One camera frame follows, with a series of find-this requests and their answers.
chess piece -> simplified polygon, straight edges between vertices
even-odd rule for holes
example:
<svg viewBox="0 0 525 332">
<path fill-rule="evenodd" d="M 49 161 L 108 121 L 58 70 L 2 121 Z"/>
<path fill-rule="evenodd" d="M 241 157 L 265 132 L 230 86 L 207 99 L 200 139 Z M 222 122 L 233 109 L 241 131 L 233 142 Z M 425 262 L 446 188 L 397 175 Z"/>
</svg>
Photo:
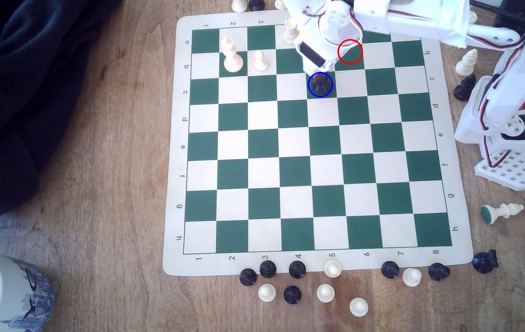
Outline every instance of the chess piece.
<svg viewBox="0 0 525 332">
<path fill-rule="evenodd" d="M 470 49 L 455 66 L 455 72 L 459 76 L 468 76 L 474 72 L 474 64 L 478 59 L 478 50 Z"/>
</svg>

green square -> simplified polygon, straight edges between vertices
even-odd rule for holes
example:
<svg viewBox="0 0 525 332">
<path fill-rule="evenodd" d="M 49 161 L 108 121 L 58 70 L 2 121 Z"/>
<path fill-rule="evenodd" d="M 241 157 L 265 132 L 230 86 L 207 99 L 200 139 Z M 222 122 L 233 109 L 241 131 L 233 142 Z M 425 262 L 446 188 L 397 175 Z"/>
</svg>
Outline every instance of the green square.
<svg viewBox="0 0 525 332">
<path fill-rule="evenodd" d="M 416 240 L 419 247 L 451 246 L 449 216 L 446 213 L 414 215 Z"/>
<path fill-rule="evenodd" d="M 248 159 L 218 160 L 218 189 L 248 188 Z"/>
<path fill-rule="evenodd" d="M 187 192 L 185 197 L 185 222 L 205 222 L 216 219 L 217 197 L 215 190 Z"/>
<path fill-rule="evenodd" d="M 248 157 L 268 158 L 279 156 L 277 129 L 248 131 Z"/>
<path fill-rule="evenodd" d="M 281 219 L 281 251 L 314 249 L 314 220 L 312 218 Z"/>
<path fill-rule="evenodd" d="M 342 61 L 338 61 L 334 65 L 335 70 L 354 70 L 354 69 L 365 69 L 365 63 L 363 62 L 363 57 L 361 57 L 361 48 L 357 45 L 353 47 L 352 49 L 349 49 L 344 56 L 342 56 L 342 60 L 346 61 L 347 63 L 344 63 Z"/>
<path fill-rule="evenodd" d="M 191 96 L 189 104 L 217 104 L 219 96 L 218 79 L 191 80 Z"/>
<path fill-rule="evenodd" d="M 402 124 L 371 124 L 374 152 L 404 151 Z"/>
<path fill-rule="evenodd" d="M 310 154 L 340 154 L 338 126 L 310 127 Z"/>
<path fill-rule="evenodd" d="M 277 100 L 277 76 L 249 76 L 248 101 L 266 102 Z"/>
<path fill-rule="evenodd" d="M 412 67 L 424 65 L 422 42 L 419 40 L 396 41 L 392 43 L 393 62 L 396 67 Z"/>
<path fill-rule="evenodd" d="M 410 181 L 441 180 L 441 165 L 439 152 L 432 151 L 406 151 L 408 163 L 408 178 Z"/>
<path fill-rule="evenodd" d="M 249 26 L 247 39 L 248 50 L 274 49 L 275 26 Z"/>
<path fill-rule="evenodd" d="M 307 101 L 278 101 L 279 128 L 307 127 Z"/>
<path fill-rule="evenodd" d="M 345 186 L 319 185 L 311 188 L 315 217 L 346 215 Z"/>
<path fill-rule="evenodd" d="M 311 185 L 310 157 L 290 156 L 279 158 L 281 187 Z"/>
<path fill-rule="evenodd" d="M 219 104 L 218 130 L 248 129 L 248 103 Z"/>
<path fill-rule="evenodd" d="M 190 132 L 187 160 L 216 160 L 218 158 L 218 132 Z"/>
<path fill-rule="evenodd" d="M 275 57 L 277 74 L 303 73 L 302 56 L 296 49 L 277 49 Z"/>
<path fill-rule="evenodd" d="M 349 97 L 338 99 L 338 117 L 341 125 L 369 123 L 369 105 L 367 97 Z"/>
<path fill-rule="evenodd" d="M 431 98 L 428 92 L 399 94 L 402 121 L 432 120 Z"/>
<path fill-rule="evenodd" d="M 248 218 L 279 218 L 279 188 L 248 189 Z"/>
<path fill-rule="evenodd" d="M 349 249 L 376 249 L 383 247 L 378 215 L 347 217 L 346 227 L 349 234 Z"/>
<path fill-rule="evenodd" d="M 248 252 L 248 221 L 218 221 L 215 225 L 215 252 Z"/>
<path fill-rule="evenodd" d="M 191 53 L 219 52 L 219 29 L 193 30 Z"/>
<path fill-rule="evenodd" d="M 367 95 L 396 94 L 396 71 L 394 68 L 366 69 Z"/>
<path fill-rule="evenodd" d="M 226 68 L 223 66 L 223 61 L 225 60 L 225 56 L 223 53 L 219 54 L 219 76 L 220 77 L 233 77 L 233 76 L 246 76 L 248 75 L 248 53 L 246 51 L 238 51 L 236 52 L 237 55 L 242 57 L 242 61 L 244 61 L 244 65 L 242 66 L 242 69 L 235 73 L 231 73 L 226 70 Z"/>
<path fill-rule="evenodd" d="M 373 154 L 343 154 L 342 171 L 345 183 L 374 183 Z"/>
<path fill-rule="evenodd" d="M 380 215 L 412 213 L 410 185 L 407 182 L 378 183 L 377 200 Z"/>
</svg>

black cloth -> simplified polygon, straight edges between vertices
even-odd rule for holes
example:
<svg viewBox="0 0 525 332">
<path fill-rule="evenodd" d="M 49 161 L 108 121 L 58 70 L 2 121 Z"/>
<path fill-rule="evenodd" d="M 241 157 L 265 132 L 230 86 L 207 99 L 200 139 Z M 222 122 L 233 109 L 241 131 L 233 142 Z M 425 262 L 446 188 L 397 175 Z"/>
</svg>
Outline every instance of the black cloth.
<svg viewBox="0 0 525 332">
<path fill-rule="evenodd" d="M 0 0 L 0 215 L 37 192 L 119 0 Z"/>
</svg>

captured chess piece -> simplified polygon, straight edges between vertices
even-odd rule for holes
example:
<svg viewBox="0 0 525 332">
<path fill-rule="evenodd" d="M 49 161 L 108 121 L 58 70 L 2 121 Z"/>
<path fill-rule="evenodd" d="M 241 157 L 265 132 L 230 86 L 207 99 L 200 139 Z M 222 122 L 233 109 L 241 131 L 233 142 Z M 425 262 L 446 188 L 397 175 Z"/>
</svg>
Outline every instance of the captured chess piece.
<svg viewBox="0 0 525 332">
<path fill-rule="evenodd" d="M 476 86 L 476 75 L 469 75 L 453 89 L 453 96 L 460 102 L 467 102 Z"/>
</svg>

black pawn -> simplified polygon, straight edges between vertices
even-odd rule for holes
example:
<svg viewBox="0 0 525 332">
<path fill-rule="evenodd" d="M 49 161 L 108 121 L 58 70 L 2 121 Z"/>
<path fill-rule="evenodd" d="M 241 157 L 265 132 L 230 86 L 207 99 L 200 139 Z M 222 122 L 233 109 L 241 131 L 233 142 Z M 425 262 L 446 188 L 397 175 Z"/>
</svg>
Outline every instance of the black pawn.
<svg viewBox="0 0 525 332">
<path fill-rule="evenodd" d="M 455 87 L 453 90 L 453 96 L 455 96 L 455 98 L 460 102 L 467 102 L 467 100 L 470 98 L 470 95 L 472 94 L 474 86 L 476 86 L 476 75 L 471 74 L 463 79 L 461 84 Z"/>
<path fill-rule="evenodd" d="M 283 292 L 283 298 L 288 304 L 297 304 L 302 299 L 302 291 L 296 286 L 288 286 Z"/>
<path fill-rule="evenodd" d="M 299 260 L 293 261 L 289 264 L 289 275 L 296 279 L 303 278 L 306 275 L 306 265 Z"/>
<path fill-rule="evenodd" d="M 428 275 L 435 281 L 443 281 L 451 274 L 451 270 L 441 263 L 433 263 L 428 268 Z"/>
<path fill-rule="evenodd" d="M 244 286 L 252 286 L 257 282 L 257 273 L 253 269 L 243 269 L 240 272 L 240 282 Z"/>
<path fill-rule="evenodd" d="M 396 278 L 400 273 L 400 267 L 398 264 L 396 264 L 396 262 L 388 260 L 381 266 L 381 273 L 384 275 L 384 277 L 393 279 Z"/>
<path fill-rule="evenodd" d="M 494 249 L 490 249 L 488 252 L 476 253 L 472 260 L 472 266 L 481 274 L 492 272 L 494 268 L 498 267 L 496 251 Z"/>
<path fill-rule="evenodd" d="M 277 273 L 275 263 L 270 260 L 265 260 L 260 266 L 261 275 L 265 278 L 272 278 Z"/>
</svg>

